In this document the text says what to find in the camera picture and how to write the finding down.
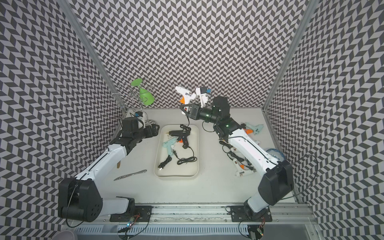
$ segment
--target green funnel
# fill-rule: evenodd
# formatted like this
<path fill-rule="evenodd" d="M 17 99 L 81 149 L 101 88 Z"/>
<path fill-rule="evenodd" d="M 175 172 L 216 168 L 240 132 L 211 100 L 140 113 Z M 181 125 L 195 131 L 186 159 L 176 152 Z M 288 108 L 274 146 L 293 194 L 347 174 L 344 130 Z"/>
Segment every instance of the green funnel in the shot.
<path fill-rule="evenodd" d="M 154 96 L 144 88 L 140 88 L 139 93 L 140 93 L 140 99 L 144 105 L 146 106 L 151 105 L 155 101 Z"/>
<path fill-rule="evenodd" d="M 138 86 L 140 85 L 141 83 L 143 82 L 143 79 L 141 78 L 138 78 L 138 79 L 135 79 L 131 82 L 131 86 Z"/>

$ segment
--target metal knife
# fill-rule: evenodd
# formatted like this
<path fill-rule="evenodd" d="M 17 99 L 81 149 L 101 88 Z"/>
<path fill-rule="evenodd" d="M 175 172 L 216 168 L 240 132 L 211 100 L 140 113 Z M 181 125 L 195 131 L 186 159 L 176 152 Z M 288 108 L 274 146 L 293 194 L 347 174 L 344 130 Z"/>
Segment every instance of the metal knife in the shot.
<path fill-rule="evenodd" d="M 139 172 L 134 172 L 134 173 L 131 173 L 131 174 L 123 175 L 123 176 L 120 176 L 120 177 L 116 178 L 114 181 L 119 180 L 119 179 L 123 179 L 123 178 L 126 178 L 126 177 L 130 177 L 130 176 L 133 176 L 133 175 L 136 175 L 136 174 L 145 173 L 145 172 L 147 172 L 146 169 L 141 170 Z"/>

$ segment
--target mounting plate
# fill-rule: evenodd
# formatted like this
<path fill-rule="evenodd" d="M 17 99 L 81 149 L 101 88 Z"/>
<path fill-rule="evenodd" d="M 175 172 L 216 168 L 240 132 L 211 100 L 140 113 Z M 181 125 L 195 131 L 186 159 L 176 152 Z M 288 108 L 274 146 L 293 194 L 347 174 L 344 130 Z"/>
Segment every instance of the mounting plate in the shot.
<path fill-rule="evenodd" d="M 231 209 L 231 218 L 232 222 L 241 222 L 241 221 L 248 221 L 248 222 L 261 222 L 262 218 L 258 218 L 256 220 L 248 220 L 248 218 L 245 215 L 244 206 L 228 206 Z M 264 214 L 264 219 L 266 222 L 272 221 L 271 211 L 269 208 L 267 209 L 267 212 Z"/>
<path fill-rule="evenodd" d="M 149 216 L 152 213 L 152 206 L 136 206 L 134 215 L 140 214 L 140 217 L 136 220 L 137 222 L 148 222 Z M 112 214 L 109 219 L 110 222 L 129 222 L 131 214 Z"/>

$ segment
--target white glue gun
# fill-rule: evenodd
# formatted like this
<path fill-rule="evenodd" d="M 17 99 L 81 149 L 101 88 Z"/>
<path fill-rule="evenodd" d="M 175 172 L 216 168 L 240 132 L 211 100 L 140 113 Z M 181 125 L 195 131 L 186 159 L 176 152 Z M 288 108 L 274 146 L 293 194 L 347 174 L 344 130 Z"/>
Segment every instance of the white glue gun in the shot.
<path fill-rule="evenodd" d="M 180 102 L 182 104 L 189 104 L 191 102 L 191 100 L 195 100 L 195 98 L 196 98 L 196 94 L 191 93 L 191 91 L 189 91 L 188 89 L 185 89 L 185 88 L 180 87 L 180 86 L 175 87 L 175 89 L 178 93 L 183 95 L 183 98 L 180 100 Z M 189 112 L 189 108 L 190 107 L 185 107 L 184 110 Z"/>
<path fill-rule="evenodd" d="M 202 108 L 204 108 L 206 105 L 207 105 L 207 102 L 208 102 L 208 95 L 211 94 L 211 89 L 207 88 L 207 87 L 200 87 L 200 88 L 196 88 L 196 95 L 199 96 L 200 98 L 200 105 Z"/>

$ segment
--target coiled black cable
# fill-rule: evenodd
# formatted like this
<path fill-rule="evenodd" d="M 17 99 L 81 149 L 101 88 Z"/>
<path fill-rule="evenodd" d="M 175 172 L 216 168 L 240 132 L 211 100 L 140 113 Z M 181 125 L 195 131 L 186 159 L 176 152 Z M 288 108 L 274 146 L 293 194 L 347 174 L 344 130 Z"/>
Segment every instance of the coiled black cable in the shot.
<path fill-rule="evenodd" d="M 184 131 L 186 132 L 190 132 L 191 131 L 191 127 L 188 127 L 189 126 L 189 121 L 188 121 L 188 125 L 184 125 L 184 124 L 180 124 L 180 128 L 183 129 Z"/>
<path fill-rule="evenodd" d="M 179 158 L 176 154 L 176 151 L 173 150 L 173 153 L 175 154 L 175 156 L 177 157 L 178 161 L 177 161 L 177 164 L 178 165 L 181 165 L 183 163 L 188 163 L 188 162 L 196 162 L 197 161 L 197 157 L 195 157 L 195 152 L 193 151 L 193 149 L 191 147 L 188 147 L 192 150 L 192 153 L 193 153 L 193 156 L 192 157 L 189 157 L 189 158 Z"/>
<path fill-rule="evenodd" d="M 225 151 L 224 151 L 224 146 L 227 147 L 227 148 L 229 148 L 229 149 L 231 149 L 231 148 L 233 147 L 231 144 L 226 143 L 226 142 L 224 142 L 224 141 L 222 141 L 222 140 L 220 140 L 219 143 L 220 143 L 221 145 L 223 145 L 223 147 L 222 147 L 223 152 L 225 152 Z M 225 153 L 227 154 L 227 156 L 228 156 L 231 160 L 233 160 L 233 159 L 237 159 L 237 161 L 239 161 L 240 163 L 242 163 L 243 161 L 247 161 L 248 165 L 244 165 L 244 166 L 247 167 L 247 168 L 249 168 L 250 170 L 255 170 L 255 168 L 251 166 L 251 163 L 250 163 L 250 161 L 248 161 L 248 159 L 244 159 L 244 158 L 242 158 L 242 157 L 237 156 L 237 155 L 236 155 L 234 152 L 232 152 L 231 150 L 229 150 L 229 152 L 225 152 Z"/>
<path fill-rule="evenodd" d="M 172 157 L 168 155 L 167 159 L 164 162 L 160 163 L 158 168 L 160 168 L 160 170 L 163 169 L 171 160 Z"/>

